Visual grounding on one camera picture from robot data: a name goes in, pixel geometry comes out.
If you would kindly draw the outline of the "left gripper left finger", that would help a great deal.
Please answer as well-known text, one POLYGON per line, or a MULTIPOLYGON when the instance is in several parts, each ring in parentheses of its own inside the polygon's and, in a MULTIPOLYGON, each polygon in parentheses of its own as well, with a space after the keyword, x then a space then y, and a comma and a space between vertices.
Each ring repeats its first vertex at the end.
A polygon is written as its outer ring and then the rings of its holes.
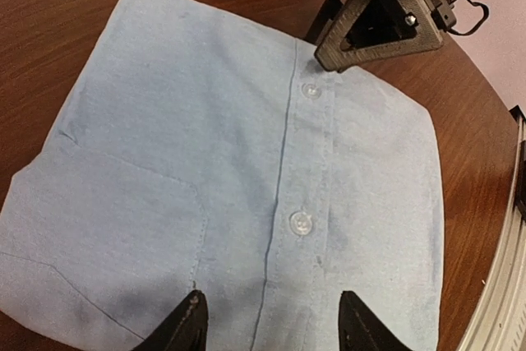
POLYGON ((194 289, 135 351, 205 351, 208 321, 206 297, 194 289))

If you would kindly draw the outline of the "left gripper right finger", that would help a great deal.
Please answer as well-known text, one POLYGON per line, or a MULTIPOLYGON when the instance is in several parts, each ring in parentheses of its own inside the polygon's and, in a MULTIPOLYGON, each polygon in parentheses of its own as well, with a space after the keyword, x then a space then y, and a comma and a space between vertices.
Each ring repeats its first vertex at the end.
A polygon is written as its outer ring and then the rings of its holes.
POLYGON ((344 291, 339 300, 340 351, 410 351, 363 300, 344 291))

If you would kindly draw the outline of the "light blue long sleeve shirt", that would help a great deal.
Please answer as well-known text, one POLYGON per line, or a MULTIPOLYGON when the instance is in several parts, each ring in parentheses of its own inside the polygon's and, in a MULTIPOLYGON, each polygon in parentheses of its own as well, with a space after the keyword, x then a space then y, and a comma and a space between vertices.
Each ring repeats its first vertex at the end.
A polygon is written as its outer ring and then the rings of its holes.
POLYGON ((361 68, 193 0, 119 0, 1 212, 1 309, 82 350, 139 344, 193 289, 211 350, 335 350, 352 290, 438 343, 431 117, 361 68))

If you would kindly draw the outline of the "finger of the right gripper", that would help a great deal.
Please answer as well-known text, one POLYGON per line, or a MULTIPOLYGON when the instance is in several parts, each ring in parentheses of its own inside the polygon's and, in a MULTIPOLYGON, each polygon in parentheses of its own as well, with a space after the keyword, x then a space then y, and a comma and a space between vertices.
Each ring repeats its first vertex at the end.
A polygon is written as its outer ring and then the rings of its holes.
POLYGON ((316 46, 328 72, 439 49, 430 0, 346 0, 316 46))
POLYGON ((319 44, 338 16, 342 6, 341 0, 325 0, 311 23, 304 40, 310 44, 319 44))

